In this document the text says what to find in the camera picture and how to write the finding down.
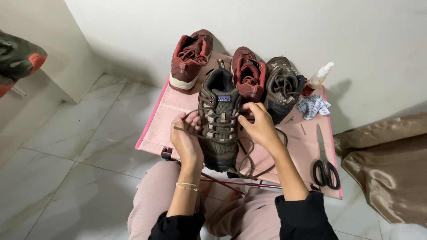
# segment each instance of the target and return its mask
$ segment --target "patagonia logo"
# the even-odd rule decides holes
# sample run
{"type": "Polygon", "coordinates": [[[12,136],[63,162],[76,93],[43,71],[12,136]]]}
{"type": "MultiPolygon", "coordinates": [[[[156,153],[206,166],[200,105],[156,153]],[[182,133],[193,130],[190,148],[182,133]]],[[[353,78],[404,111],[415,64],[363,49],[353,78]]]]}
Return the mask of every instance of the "patagonia logo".
{"type": "Polygon", "coordinates": [[[220,102],[230,102],[231,96],[218,96],[218,101],[220,102]]]}

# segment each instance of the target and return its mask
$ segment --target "black sleeve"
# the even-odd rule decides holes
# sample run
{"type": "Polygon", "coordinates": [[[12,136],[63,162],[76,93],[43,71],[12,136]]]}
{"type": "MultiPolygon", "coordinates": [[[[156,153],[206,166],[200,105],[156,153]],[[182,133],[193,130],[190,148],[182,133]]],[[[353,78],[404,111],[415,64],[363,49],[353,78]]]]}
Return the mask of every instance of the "black sleeve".
{"type": "Polygon", "coordinates": [[[338,240],[323,206],[323,194],[311,191],[305,200],[275,199],[280,218],[280,239],[338,240]]]}
{"type": "Polygon", "coordinates": [[[151,229],[149,240],[193,240],[197,239],[199,232],[205,222],[203,214],[196,213],[194,216],[171,216],[166,217],[167,211],[160,214],[156,224],[151,229]]]}

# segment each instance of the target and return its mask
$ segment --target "pink pants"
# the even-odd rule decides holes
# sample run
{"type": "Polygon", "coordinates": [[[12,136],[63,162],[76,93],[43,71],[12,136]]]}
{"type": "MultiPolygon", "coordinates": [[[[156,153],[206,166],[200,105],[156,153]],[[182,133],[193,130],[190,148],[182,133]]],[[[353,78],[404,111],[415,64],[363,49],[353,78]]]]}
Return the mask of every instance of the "pink pants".
{"type": "MultiPolygon", "coordinates": [[[[130,240],[146,240],[158,216],[169,209],[180,170],[176,162],[161,161],[147,171],[137,186],[134,208],[128,219],[130,240]]],[[[222,205],[207,219],[208,232],[239,240],[279,239],[280,220],[274,204],[279,195],[250,188],[244,198],[222,205]]]]}

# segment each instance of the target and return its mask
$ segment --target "bracelet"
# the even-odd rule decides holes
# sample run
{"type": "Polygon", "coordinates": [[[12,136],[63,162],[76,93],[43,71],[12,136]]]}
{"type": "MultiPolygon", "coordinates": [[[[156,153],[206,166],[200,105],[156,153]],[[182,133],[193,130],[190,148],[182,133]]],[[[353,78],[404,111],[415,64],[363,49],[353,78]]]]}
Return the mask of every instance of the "bracelet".
{"type": "Polygon", "coordinates": [[[195,191],[195,192],[200,191],[200,189],[198,189],[198,188],[181,187],[181,186],[179,186],[179,184],[190,185],[190,186],[196,186],[195,184],[185,183],[185,182],[177,182],[177,183],[175,183],[175,185],[176,185],[177,187],[184,188],[185,190],[192,190],[192,191],[195,191]]]}

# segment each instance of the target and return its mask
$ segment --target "white tile floor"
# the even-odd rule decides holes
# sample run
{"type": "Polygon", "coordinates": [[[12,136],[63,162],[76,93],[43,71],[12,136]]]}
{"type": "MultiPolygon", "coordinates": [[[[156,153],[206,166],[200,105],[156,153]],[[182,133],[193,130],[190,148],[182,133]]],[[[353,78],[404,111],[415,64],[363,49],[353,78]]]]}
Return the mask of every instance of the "white tile floor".
{"type": "MultiPolygon", "coordinates": [[[[60,105],[0,166],[0,239],[127,239],[135,187],[147,169],[162,161],[134,149],[160,91],[104,75],[79,105],[60,105]]],[[[360,187],[341,167],[339,172],[344,200],[325,198],[339,239],[390,239],[395,228],[368,206],[360,187]]],[[[229,192],[214,184],[207,215],[229,192]]],[[[201,236],[218,239],[204,228],[201,236]]]]}

